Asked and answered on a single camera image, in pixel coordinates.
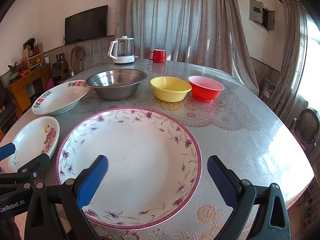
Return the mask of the white plate pink roses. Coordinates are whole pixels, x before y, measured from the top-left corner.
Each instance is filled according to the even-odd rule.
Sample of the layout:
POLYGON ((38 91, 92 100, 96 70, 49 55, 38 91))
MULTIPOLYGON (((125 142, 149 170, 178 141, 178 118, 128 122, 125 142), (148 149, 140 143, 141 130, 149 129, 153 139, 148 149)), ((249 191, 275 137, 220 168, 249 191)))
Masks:
POLYGON ((16 172, 42 153, 51 158, 57 147, 59 135, 60 125, 54 117, 43 116, 29 122, 13 139, 16 151, 8 157, 9 171, 16 172))

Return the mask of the white plate red characters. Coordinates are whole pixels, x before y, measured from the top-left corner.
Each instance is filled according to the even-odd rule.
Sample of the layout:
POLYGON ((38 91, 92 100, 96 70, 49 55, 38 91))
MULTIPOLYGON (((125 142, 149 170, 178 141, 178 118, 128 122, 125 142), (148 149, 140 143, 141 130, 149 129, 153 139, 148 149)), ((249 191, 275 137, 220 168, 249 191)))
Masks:
POLYGON ((44 92, 31 110, 38 115, 60 115, 73 109, 89 91, 85 80, 68 81, 44 92))

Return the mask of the purple floral rim plate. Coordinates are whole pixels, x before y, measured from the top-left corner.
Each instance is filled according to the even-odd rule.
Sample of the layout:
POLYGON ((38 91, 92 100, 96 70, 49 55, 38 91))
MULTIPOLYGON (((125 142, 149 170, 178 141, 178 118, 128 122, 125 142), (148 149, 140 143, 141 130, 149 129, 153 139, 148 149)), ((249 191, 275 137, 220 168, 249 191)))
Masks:
POLYGON ((191 132, 154 109, 119 107, 93 115, 63 140, 56 159, 59 184, 97 156, 108 172, 83 212, 95 224, 139 230, 163 223, 192 198, 202 156, 191 132))

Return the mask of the stainless steel bowl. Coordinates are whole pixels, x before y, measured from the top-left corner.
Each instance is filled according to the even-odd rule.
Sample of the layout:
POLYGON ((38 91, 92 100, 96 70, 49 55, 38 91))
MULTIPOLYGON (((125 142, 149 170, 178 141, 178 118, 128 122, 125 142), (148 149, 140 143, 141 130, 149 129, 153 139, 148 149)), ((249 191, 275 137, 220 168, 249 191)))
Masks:
POLYGON ((86 83, 99 98, 116 101, 135 94, 147 74, 136 69, 112 69, 90 76, 86 83))

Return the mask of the yellow plastic bowl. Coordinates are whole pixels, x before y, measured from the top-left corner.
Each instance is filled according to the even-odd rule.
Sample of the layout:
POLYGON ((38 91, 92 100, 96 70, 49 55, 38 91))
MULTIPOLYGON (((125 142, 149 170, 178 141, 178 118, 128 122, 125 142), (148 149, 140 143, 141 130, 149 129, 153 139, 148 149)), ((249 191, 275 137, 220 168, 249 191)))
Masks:
POLYGON ((154 77, 150 85, 155 97, 165 102, 180 102, 191 91, 191 85, 177 77, 154 77))

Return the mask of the red plastic bowl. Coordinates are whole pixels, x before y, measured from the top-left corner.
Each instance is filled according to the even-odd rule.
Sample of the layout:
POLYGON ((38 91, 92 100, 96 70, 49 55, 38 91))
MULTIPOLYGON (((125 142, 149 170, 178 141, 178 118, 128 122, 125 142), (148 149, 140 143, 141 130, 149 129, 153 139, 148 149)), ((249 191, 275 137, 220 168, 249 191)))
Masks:
POLYGON ((189 76, 192 97, 200 102, 212 103, 225 89, 220 82, 204 76, 189 76))

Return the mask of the black leather sofa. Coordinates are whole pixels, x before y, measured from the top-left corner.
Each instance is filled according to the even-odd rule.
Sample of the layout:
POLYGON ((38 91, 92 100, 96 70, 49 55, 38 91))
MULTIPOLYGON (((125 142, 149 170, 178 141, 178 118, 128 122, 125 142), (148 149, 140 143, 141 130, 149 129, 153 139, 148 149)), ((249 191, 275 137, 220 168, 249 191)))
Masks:
POLYGON ((17 107, 14 103, 15 98, 7 91, 1 82, 1 140, 8 132, 9 120, 17 120, 17 107))

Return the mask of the orange wooden desk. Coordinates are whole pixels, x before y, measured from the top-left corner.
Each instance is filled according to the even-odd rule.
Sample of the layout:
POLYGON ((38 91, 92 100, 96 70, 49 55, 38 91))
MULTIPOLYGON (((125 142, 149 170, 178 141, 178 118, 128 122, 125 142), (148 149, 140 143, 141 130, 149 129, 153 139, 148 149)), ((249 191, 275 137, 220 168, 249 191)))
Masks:
POLYGON ((27 92, 27 86, 33 85, 35 94, 41 95, 46 91, 47 83, 52 77, 51 64, 37 68, 25 77, 21 77, 17 81, 7 86, 8 92, 14 96, 17 104, 22 112, 28 109, 32 103, 27 92))

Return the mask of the small shelf with items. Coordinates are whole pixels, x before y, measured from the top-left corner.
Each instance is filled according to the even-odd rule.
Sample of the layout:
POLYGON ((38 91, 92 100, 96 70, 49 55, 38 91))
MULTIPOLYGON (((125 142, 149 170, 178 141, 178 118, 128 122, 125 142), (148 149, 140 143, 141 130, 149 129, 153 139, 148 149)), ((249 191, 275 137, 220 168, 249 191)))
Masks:
POLYGON ((40 39, 32 37, 23 44, 22 62, 26 63, 29 70, 35 70, 43 65, 43 45, 40 39))

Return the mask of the white glass electric kettle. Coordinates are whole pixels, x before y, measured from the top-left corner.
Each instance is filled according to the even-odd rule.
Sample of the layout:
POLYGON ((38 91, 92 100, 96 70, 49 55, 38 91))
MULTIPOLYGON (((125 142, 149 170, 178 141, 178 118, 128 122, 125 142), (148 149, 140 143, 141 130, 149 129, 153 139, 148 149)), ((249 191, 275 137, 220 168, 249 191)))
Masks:
POLYGON ((115 64, 129 64, 135 61, 134 38, 122 36, 111 41, 108 57, 115 64))

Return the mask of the red mug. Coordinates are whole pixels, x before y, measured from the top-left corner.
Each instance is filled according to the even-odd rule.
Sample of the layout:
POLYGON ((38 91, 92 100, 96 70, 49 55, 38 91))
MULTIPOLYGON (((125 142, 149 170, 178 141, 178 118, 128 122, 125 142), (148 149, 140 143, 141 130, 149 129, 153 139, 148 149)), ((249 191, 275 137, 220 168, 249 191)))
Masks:
POLYGON ((167 60, 167 52, 165 50, 155 49, 149 52, 148 60, 154 63, 165 63, 167 60))

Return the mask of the grey curtain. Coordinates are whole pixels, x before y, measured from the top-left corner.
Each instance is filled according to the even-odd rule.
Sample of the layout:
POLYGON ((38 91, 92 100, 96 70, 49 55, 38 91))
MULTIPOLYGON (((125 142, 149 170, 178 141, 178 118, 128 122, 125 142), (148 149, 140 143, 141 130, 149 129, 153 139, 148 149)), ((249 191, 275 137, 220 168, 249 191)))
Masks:
POLYGON ((118 0, 123 35, 134 38, 140 59, 163 49, 169 61, 222 70, 259 93, 238 0, 118 0))
POLYGON ((289 116, 304 72, 308 47, 307 10, 300 1, 283 0, 285 40, 281 71, 268 107, 285 121, 289 116))

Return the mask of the wooden chair by wall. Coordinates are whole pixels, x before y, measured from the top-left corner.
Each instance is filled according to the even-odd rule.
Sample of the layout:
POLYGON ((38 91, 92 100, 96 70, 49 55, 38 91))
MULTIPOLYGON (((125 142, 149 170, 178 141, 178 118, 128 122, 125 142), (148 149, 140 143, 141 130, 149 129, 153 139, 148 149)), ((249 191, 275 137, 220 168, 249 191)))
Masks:
POLYGON ((70 67, 74 74, 78 74, 84 70, 85 51, 82 46, 75 46, 71 50, 70 67))

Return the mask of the black wall television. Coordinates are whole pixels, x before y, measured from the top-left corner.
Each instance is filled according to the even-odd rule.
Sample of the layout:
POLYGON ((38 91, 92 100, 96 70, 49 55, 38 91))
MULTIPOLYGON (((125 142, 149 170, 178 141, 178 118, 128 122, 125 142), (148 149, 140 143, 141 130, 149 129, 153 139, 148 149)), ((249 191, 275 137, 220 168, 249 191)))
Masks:
POLYGON ((65 45, 107 36, 108 5, 65 18, 65 45))

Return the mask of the wall electrical panel box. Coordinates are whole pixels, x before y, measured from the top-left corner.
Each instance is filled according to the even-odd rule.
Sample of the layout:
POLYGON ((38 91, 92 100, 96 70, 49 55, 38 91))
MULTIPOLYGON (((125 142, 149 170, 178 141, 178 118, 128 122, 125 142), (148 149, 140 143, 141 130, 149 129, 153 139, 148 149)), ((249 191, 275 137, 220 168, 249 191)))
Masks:
POLYGON ((276 12, 268 10, 262 2, 249 0, 249 20, 266 31, 274 31, 276 12))

